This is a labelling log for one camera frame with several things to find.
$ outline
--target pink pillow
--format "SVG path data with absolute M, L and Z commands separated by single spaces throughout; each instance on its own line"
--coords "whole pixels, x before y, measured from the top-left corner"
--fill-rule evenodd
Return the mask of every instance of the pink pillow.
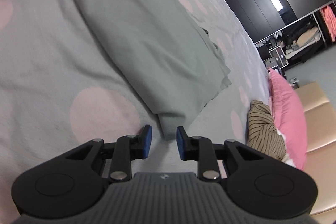
M 275 127 L 286 137 L 287 153 L 302 170 L 307 152 L 307 126 L 302 103 L 280 74 L 270 69 L 269 75 Z

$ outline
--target hanging clothes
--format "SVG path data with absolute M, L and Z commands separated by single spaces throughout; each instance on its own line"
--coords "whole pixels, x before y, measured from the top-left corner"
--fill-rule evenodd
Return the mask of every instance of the hanging clothes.
M 336 39 L 336 17 L 332 8 L 328 5 L 320 10 L 323 19 L 329 30 L 331 40 L 335 42 Z

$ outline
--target wall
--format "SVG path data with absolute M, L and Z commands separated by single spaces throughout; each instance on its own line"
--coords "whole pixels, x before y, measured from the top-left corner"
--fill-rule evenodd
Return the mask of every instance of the wall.
M 286 71 L 286 76 L 297 77 L 301 86 L 317 81 L 336 109 L 336 45 Z

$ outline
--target red object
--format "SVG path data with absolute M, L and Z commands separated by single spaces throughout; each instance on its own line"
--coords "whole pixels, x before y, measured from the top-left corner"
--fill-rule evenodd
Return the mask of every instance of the red object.
M 322 8 L 321 10 L 321 14 L 324 18 L 324 21 L 328 27 L 331 39 L 333 42 L 335 42 L 336 39 L 336 17 L 335 14 L 333 12 L 333 10 L 331 9 L 331 7 L 328 5 L 324 8 Z
M 289 157 L 296 168 L 303 169 L 307 152 L 307 126 L 305 112 L 299 96 L 276 71 L 270 69 L 272 114 L 277 129 L 286 137 Z

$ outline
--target polka dot bed sheet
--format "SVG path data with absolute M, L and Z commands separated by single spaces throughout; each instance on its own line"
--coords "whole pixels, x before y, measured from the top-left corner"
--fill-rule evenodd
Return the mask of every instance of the polka dot bed sheet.
M 251 100 L 268 103 L 267 71 L 224 0 L 179 2 L 221 48 L 232 82 L 188 134 L 245 142 Z M 181 161 L 176 143 L 164 140 L 157 117 L 106 57 L 73 0 L 0 0 L 0 60 L 0 224 L 18 216 L 10 188 L 20 173 L 145 124 L 153 127 L 150 155 L 132 163 L 134 172 L 197 172 L 197 163 Z

